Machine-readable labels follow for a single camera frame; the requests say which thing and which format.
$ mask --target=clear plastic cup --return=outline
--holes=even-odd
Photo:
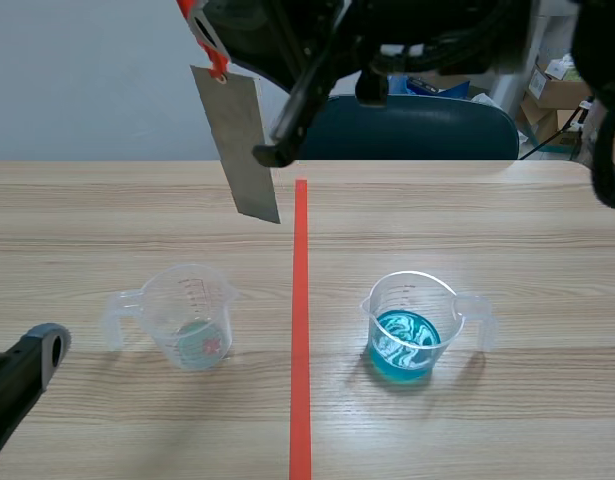
[[[178,265],[156,275],[140,290],[109,297],[101,323],[110,350],[124,346],[120,320],[134,317],[172,363],[204,370],[231,347],[229,304],[238,292],[216,270]]]
[[[457,295],[423,272],[381,278],[360,305],[369,317],[368,350],[374,365],[395,381],[429,373],[466,321],[479,321],[478,348],[494,347],[497,321],[485,297]]]

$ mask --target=table surface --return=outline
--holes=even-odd
[[[615,479],[615,211],[561,162],[308,162],[282,225],[236,214],[217,162],[0,163],[0,351],[58,322],[73,347],[0,454],[3,479],[286,479],[293,180],[309,182],[313,478]],[[113,291],[204,263],[241,292],[217,368],[172,367]],[[431,378],[382,381],[358,304],[422,270],[488,296]]]

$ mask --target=cup handle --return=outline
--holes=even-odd
[[[456,295],[454,313],[462,316],[466,322],[478,321],[478,350],[491,352],[496,344],[498,320],[492,315],[491,303],[486,297]]]
[[[122,350],[125,345],[120,325],[122,317],[139,317],[142,313],[142,290],[116,292],[107,299],[105,312],[100,320],[103,335],[110,350]]]

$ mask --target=blue liquid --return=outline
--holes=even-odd
[[[404,342],[433,346],[441,343],[440,335],[425,317],[405,310],[391,310],[378,317],[378,323]],[[417,350],[400,345],[374,329],[369,342],[371,359],[376,368],[394,381],[409,381],[431,371],[436,360],[435,350]]]

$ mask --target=chair backrest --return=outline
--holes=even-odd
[[[308,129],[303,160],[515,160],[518,133],[504,111],[465,100],[390,95],[365,107],[332,97]]]

